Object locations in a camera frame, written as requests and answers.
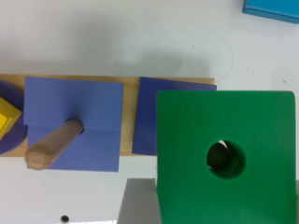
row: wooden toy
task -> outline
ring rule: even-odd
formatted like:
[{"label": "wooden toy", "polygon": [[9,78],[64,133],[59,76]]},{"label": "wooden toy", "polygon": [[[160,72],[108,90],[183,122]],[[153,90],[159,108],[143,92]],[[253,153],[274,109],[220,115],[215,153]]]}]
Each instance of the wooden toy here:
[{"label": "wooden toy", "polygon": [[23,96],[10,83],[0,79],[0,154],[18,147],[27,136],[23,124]]},{"label": "wooden toy", "polygon": [[79,120],[68,120],[28,148],[25,155],[27,165],[35,170],[48,168],[81,132],[83,125]]},{"label": "wooden toy", "polygon": [[[24,90],[26,77],[51,77],[63,78],[71,80],[89,80],[89,81],[104,81],[104,82],[118,82],[123,84],[123,106],[121,119],[121,156],[134,156],[132,154],[133,136],[135,128],[135,113],[137,106],[137,96],[139,88],[139,77],[89,77],[89,76],[46,76],[46,75],[0,75],[0,78],[14,84],[18,89]],[[199,77],[164,77],[167,80],[186,81],[203,84],[214,84],[213,78],[199,78]],[[6,157],[23,157],[27,150],[28,141],[25,139],[23,143],[14,150],[3,155]]]},{"label": "wooden toy", "polygon": [[163,223],[294,224],[295,158],[291,92],[158,95]]},{"label": "wooden toy", "polygon": [[157,155],[157,93],[159,91],[215,91],[215,85],[141,77],[139,83],[133,153]]}]

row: yellow block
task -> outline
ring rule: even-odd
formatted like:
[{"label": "yellow block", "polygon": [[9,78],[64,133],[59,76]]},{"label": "yellow block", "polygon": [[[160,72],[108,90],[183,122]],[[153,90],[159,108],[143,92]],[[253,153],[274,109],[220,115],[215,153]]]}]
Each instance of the yellow block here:
[{"label": "yellow block", "polygon": [[17,122],[21,111],[0,97],[0,140]]}]

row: blue box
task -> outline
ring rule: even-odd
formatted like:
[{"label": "blue box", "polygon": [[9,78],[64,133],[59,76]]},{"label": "blue box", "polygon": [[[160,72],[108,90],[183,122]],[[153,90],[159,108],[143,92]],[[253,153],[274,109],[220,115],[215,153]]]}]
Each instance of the blue box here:
[{"label": "blue box", "polygon": [[245,0],[243,12],[279,21],[299,23],[299,0]]}]

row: white table surface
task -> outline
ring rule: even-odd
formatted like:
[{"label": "white table surface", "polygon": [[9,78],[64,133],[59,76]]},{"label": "white table surface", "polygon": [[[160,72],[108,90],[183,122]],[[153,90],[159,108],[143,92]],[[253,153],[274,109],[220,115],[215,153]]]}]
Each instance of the white table surface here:
[{"label": "white table surface", "polygon": [[[218,90],[298,96],[299,26],[242,7],[241,0],[1,0],[0,74],[214,77]],[[143,160],[148,168],[128,168]],[[0,217],[116,219],[126,178],[156,176],[155,159],[121,162],[118,174],[32,173],[22,159],[1,158]]]}]

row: small black dot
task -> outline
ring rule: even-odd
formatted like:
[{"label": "small black dot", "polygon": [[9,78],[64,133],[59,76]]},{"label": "small black dot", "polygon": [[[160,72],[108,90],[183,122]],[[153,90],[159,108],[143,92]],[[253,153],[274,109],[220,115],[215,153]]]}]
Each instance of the small black dot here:
[{"label": "small black dot", "polygon": [[61,219],[62,223],[67,223],[69,221],[69,217],[68,216],[62,216]]}]

